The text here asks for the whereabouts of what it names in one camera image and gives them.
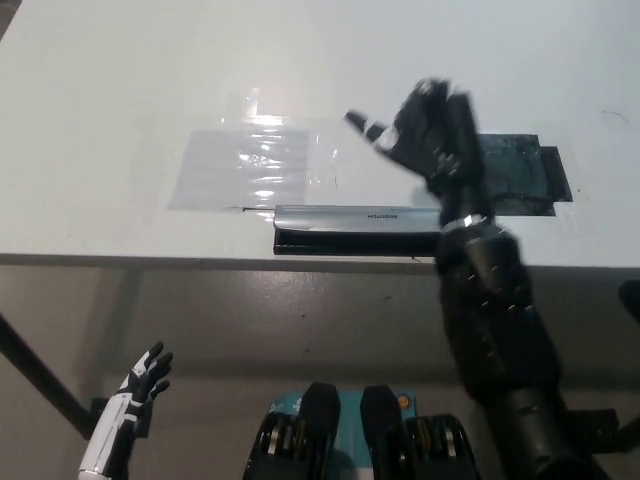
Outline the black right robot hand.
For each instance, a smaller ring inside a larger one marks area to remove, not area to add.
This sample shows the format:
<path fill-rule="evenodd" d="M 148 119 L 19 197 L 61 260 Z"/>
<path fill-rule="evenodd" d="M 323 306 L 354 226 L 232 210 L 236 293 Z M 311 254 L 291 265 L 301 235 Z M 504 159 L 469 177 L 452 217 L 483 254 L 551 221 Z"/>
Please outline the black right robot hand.
<path fill-rule="evenodd" d="M 423 79 L 391 123 L 355 109 L 347 111 L 344 119 L 378 154 L 424 180 L 427 191 L 440 204 L 444 233 L 495 227 L 467 94 L 452 93 L 444 79 Z"/>

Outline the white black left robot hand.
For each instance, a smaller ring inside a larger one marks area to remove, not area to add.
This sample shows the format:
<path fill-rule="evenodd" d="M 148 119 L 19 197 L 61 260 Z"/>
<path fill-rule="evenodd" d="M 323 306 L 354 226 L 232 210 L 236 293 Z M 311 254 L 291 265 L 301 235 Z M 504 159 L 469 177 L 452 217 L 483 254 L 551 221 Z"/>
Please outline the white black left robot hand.
<path fill-rule="evenodd" d="M 78 468 L 79 479 L 125 479 L 143 419 L 167 390 L 173 354 L 159 341 L 130 369 L 97 421 Z"/>

